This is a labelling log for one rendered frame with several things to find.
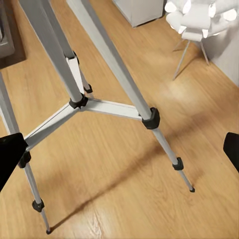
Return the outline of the camera tripod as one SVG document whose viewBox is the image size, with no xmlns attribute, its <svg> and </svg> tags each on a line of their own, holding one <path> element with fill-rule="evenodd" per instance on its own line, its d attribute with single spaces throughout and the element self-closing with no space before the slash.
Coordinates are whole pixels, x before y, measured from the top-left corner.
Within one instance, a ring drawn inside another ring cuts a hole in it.
<svg viewBox="0 0 239 239">
<path fill-rule="evenodd" d="M 47 234 L 51 234 L 52 230 L 50 229 L 44 211 L 44 203 L 40 198 L 29 164 L 31 160 L 29 151 L 78 112 L 91 111 L 142 121 L 147 129 L 153 131 L 161 146 L 171 159 L 172 166 L 175 170 L 179 171 L 180 175 L 188 185 L 190 192 L 193 193 L 195 188 L 192 187 L 182 170 L 184 169 L 184 165 L 181 157 L 175 156 L 159 128 L 160 113 L 158 109 L 155 107 L 150 109 L 147 105 L 90 1 L 66 0 L 67 4 L 101 53 L 134 106 L 95 99 L 92 94 L 92 86 L 88 84 L 79 66 L 77 54 L 68 42 L 64 30 L 49 0 L 18 0 L 18 2 L 70 96 L 69 103 L 24 138 L 25 153 L 18 162 L 18 166 L 25 171 L 35 198 L 35 201 L 32 203 L 33 209 L 42 214 L 47 227 Z M 86 97 L 84 91 L 90 94 L 90 97 Z M 1 71 L 0 115 L 8 135 L 19 133 L 19 127 L 16 122 Z"/>
</svg>

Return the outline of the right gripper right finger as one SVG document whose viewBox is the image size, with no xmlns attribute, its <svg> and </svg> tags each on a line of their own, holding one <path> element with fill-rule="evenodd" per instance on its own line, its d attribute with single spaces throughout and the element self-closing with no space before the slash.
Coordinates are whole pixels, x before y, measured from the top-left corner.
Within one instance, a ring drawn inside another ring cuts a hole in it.
<svg viewBox="0 0 239 239">
<path fill-rule="evenodd" d="M 239 173 L 239 134 L 228 132 L 223 150 Z"/>
</svg>

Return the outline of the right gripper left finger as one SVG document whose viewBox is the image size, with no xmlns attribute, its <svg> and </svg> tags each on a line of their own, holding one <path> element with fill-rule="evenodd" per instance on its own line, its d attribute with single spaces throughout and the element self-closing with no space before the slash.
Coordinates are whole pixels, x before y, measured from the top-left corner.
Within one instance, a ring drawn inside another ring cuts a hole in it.
<svg viewBox="0 0 239 239">
<path fill-rule="evenodd" d="M 0 138 L 0 192 L 25 153 L 22 133 Z"/>
</svg>

